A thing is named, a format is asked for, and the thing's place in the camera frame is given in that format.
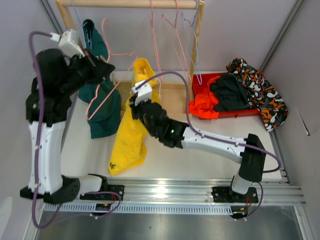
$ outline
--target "orange cloth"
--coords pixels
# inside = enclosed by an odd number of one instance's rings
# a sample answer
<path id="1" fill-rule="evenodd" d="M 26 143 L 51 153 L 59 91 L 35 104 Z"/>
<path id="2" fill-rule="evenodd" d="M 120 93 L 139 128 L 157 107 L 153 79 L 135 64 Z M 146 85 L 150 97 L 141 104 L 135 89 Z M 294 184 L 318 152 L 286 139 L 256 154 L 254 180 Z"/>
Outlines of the orange cloth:
<path id="1" fill-rule="evenodd" d="M 219 112 L 214 111 L 214 106 L 218 104 L 216 96 L 210 92 L 210 84 L 215 83 L 220 76 L 211 78 L 207 82 L 206 88 L 194 98 L 194 101 L 189 102 L 189 112 L 203 119 L 217 119 Z"/>

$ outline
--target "dark green cloth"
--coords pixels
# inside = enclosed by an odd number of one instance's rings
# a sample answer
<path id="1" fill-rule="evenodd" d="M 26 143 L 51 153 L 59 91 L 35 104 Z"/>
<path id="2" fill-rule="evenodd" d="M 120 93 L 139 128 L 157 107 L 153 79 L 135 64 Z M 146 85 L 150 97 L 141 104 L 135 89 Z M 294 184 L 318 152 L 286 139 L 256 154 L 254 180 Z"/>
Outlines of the dark green cloth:
<path id="1" fill-rule="evenodd" d="M 105 59 L 108 58 L 108 50 L 104 43 L 103 38 L 95 28 L 92 20 L 86 19 L 83 21 L 83 35 L 86 48 L 95 57 L 101 55 Z M 114 88 L 113 83 L 108 77 L 106 81 L 100 84 L 98 90 L 98 97 L 91 105 L 88 112 L 88 117 L 97 109 L 100 103 L 106 98 L 110 91 Z M 78 97 L 86 103 L 96 95 L 96 84 L 86 84 L 79 89 Z M 111 96 L 104 102 L 101 108 L 97 111 L 94 117 L 88 121 L 90 125 L 91 138 L 103 138 L 113 135 L 117 132 L 120 124 L 120 111 L 121 111 L 121 97 L 118 90 L 114 90 Z"/>

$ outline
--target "white wall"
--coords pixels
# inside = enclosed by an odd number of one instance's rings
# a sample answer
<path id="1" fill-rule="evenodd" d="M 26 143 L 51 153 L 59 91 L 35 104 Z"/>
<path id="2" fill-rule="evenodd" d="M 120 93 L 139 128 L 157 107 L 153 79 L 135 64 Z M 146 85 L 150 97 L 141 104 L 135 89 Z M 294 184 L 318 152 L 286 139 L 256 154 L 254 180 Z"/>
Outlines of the white wall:
<path id="1" fill-rule="evenodd" d="M 54 0 L 49 0 L 61 25 Z M 243 57 L 257 68 L 260 67 L 285 22 L 296 0 L 205 0 L 204 16 L 199 41 L 199 65 L 202 71 L 225 71 L 233 58 Z M 114 53 L 139 52 L 156 68 L 152 33 L 148 22 L 149 9 L 83 8 L 76 7 L 81 22 L 92 19 L 101 32 L 103 18 L 111 20 L 112 29 L 106 28 L 111 51 Z M 74 10 L 70 7 L 78 29 Z M 174 20 L 175 10 L 156 9 L 154 14 L 156 38 L 162 70 L 181 70 L 178 58 L 164 28 L 161 15 Z M 192 19 L 194 10 L 183 11 Z M 178 17 L 178 32 L 185 46 L 185 38 Z M 192 43 L 190 28 L 188 39 Z M 133 58 L 115 57 L 110 60 L 117 70 L 127 70 Z"/>
<path id="2" fill-rule="evenodd" d="M 320 1 L 307 0 L 265 70 L 289 108 L 288 119 L 277 133 L 289 177 L 302 187 L 315 239 L 320 239 L 319 13 Z"/>
<path id="3" fill-rule="evenodd" d="M 11 215 L 2 239 L 18 240 L 24 235 L 31 209 L 31 201 L 19 196 L 31 172 L 31 139 L 25 101 L 35 73 L 28 35 L 34 30 L 53 30 L 35 0 L 1 1 L 0 15 L 0 205 L 6 198 L 12 198 Z M 54 44 L 49 40 L 36 37 L 37 51 L 50 46 Z"/>

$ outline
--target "patterned cloth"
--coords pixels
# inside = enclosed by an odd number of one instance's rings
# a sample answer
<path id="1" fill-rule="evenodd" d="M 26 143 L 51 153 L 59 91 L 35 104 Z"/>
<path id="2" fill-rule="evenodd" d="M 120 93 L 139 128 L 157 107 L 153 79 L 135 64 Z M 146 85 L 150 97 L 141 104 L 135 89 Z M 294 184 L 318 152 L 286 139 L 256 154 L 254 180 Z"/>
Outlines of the patterned cloth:
<path id="1" fill-rule="evenodd" d="M 249 105 L 260 111 L 267 132 L 284 123 L 288 108 L 262 71 L 240 57 L 233 59 L 225 68 L 245 87 Z"/>

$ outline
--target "cable connector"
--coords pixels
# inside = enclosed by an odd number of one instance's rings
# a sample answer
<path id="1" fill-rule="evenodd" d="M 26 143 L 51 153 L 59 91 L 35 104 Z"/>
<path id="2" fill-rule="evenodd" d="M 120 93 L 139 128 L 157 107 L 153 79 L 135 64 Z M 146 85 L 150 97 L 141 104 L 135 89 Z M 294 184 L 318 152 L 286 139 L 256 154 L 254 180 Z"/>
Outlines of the cable connector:
<path id="1" fill-rule="evenodd" d="M 60 42 L 60 34 L 58 34 L 58 33 L 55 33 L 55 32 L 50 32 L 50 34 L 51 34 L 51 36 L 52 37 L 50 37 L 50 39 L 52 40 L 52 41 L 55 41 L 55 42 Z"/>

